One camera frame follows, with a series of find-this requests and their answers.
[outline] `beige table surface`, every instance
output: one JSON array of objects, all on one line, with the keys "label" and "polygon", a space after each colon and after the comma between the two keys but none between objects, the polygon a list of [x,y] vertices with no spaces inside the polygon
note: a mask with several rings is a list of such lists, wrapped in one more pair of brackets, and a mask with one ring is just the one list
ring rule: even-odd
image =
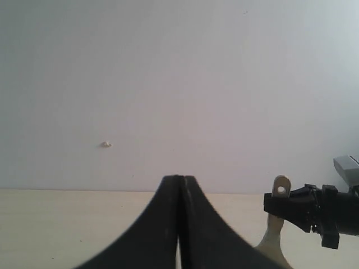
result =
[{"label": "beige table surface", "polygon": [[[143,192],[0,190],[0,269],[70,269],[105,248],[152,198]],[[266,229],[262,195],[207,194],[222,218],[250,244]],[[341,235],[339,250],[290,223],[282,249],[294,268],[358,268],[359,237]]]}]

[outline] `beige plastic bracket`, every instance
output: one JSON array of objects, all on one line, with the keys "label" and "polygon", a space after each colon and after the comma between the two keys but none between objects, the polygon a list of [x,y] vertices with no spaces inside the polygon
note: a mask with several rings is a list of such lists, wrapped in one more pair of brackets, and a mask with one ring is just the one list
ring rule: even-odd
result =
[{"label": "beige plastic bracket", "polygon": [[[290,192],[291,181],[284,175],[277,176],[273,184],[272,197],[289,197]],[[256,249],[280,264],[283,268],[293,269],[287,262],[280,248],[280,231],[282,230],[283,224],[283,219],[268,214],[267,230]]]}]

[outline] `mounting hole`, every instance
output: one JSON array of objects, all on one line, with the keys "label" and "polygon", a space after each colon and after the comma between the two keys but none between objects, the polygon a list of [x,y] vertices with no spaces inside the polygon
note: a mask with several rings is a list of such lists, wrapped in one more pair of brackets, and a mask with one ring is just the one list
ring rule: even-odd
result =
[{"label": "mounting hole", "polygon": [[285,194],[286,193],[286,188],[284,188],[283,186],[279,186],[278,187],[278,193],[279,194]]}]

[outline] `black mechanical part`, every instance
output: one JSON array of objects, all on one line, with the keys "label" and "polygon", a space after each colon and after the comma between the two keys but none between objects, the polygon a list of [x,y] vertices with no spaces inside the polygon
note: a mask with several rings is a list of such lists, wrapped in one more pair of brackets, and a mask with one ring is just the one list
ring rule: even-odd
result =
[{"label": "black mechanical part", "polygon": [[77,269],[175,269],[181,176],[164,177],[132,226],[107,249]]},{"label": "black mechanical part", "polygon": [[179,247],[184,269],[279,269],[217,214],[194,177],[181,181]]},{"label": "black mechanical part", "polygon": [[134,224],[77,269],[174,269],[177,238],[183,269],[281,269],[216,213],[194,177],[170,176]]},{"label": "black mechanical part", "polygon": [[264,211],[281,217],[309,233],[322,237],[322,246],[338,249],[339,234],[359,235],[359,198],[340,193],[335,186],[306,184],[289,198],[264,195]]}]

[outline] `white wall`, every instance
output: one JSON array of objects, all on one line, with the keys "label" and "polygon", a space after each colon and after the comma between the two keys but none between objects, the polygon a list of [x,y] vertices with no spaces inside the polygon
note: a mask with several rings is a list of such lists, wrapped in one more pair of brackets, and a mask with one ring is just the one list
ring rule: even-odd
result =
[{"label": "white wall", "polygon": [[357,0],[2,0],[0,34],[1,188],[343,189],[359,154]]}]

